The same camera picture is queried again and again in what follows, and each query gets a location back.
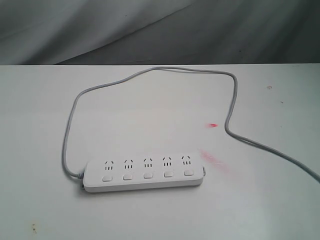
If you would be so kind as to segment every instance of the red mark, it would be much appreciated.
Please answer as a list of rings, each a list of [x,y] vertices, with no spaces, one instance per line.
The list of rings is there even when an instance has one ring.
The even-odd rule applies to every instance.
[[[220,169],[221,171],[228,173],[229,169],[227,168],[227,166],[222,162],[217,160],[214,156],[212,156],[210,153],[199,149],[201,157],[206,160],[209,163],[212,163],[213,165],[215,165],[218,169]]]
[[[218,127],[218,124],[208,123],[206,126],[207,126],[208,128],[215,128],[215,127]]]

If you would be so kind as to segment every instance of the power cord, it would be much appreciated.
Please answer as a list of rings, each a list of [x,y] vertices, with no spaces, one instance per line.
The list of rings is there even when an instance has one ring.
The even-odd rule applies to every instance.
[[[106,87],[110,87],[113,85],[117,85],[117,84],[121,84],[124,83],[126,81],[129,81],[130,79],[133,79],[139,75],[145,74],[147,72],[153,71],[153,70],[180,70],[180,71],[187,71],[187,72],[196,72],[196,73],[206,73],[206,74],[222,74],[222,75],[227,75],[230,76],[233,79],[234,82],[234,87],[233,87],[233,95],[232,95],[232,99],[231,99],[231,103],[230,103],[230,107],[229,107],[229,111],[228,114],[226,116],[225,122],[224,122],[224,129],[225,132],[230,135],[231,137],[233,137],[234,139],[243,142],[245,144],[248,144],[250,146],[265,150],[267,152],[270,152],[272,154],[275,154],[293,164],[295,164],[296,166],[298,166],[299,168],[301,168],[302,170],[304,170],[307,174],[309,174],[311,177],[313,177],[318,183],[320,183],[320,175],[318,175],[317,173],[315,173],[314,171],[312,171],[309,167],[307,167],[306,165],[304,165],[303,163],[299,162],[298,160],[294,159],[293,157],[290,157],[274,148],[271,148],[269,146],[263,145],[257,141],[253,141],[249,138],[237,135],[235,133],[233,133],[232,131],[230,131],[229,129],[229,122],[230,122],[230,118],[231,115],[234,111],[234,107],[235,107],[235,103],[236,103],[236,99],[237,99],[237,93],[238,93],[238,80],[237,77],[230,73],[230,72],[226,72],[226,71],[218,71],[218,70],[205,70],[205,69],[192,69],[192,68],[186,68],[186,67],[176,67],[176,66],[155,66],[155,67],[151,67],[139,72],[136,72],[135,74],[132,74],[131,76],[128,76],[122,80],[118,80],[118,81],[114,81],[111,83],[106,83],[106,84],[102,84],[102,85],[98,85],[98,86],[93,86],[90,87],[88,89],[83,90],[82,92],[80,92],[72,105],[72,109],[66,124],[66,129],[65,129],[65,134],[64,134],[64,139],[63,139],[63,146],[62,146],[62,166],[64,171],[69,174],[72,177],[78,178],[78,179],[83,179],[84,178],[84,170],[80,173],[75,173],[72,172],[67,165],[67,159],[66,159],[66,153],[67,153],[67,144],[68,144],[68,137],[69,137],[69,132],[70,132],[70,127],[71,127],[71,122],[72,122],[72,118],[74,116],[75,110],[76,110],[76,106],[78,103],[79,98],[83,95],[86,94],[88,92],[91,92],[93,90],[96,89],[101,89],[101,88],[106,88]]]

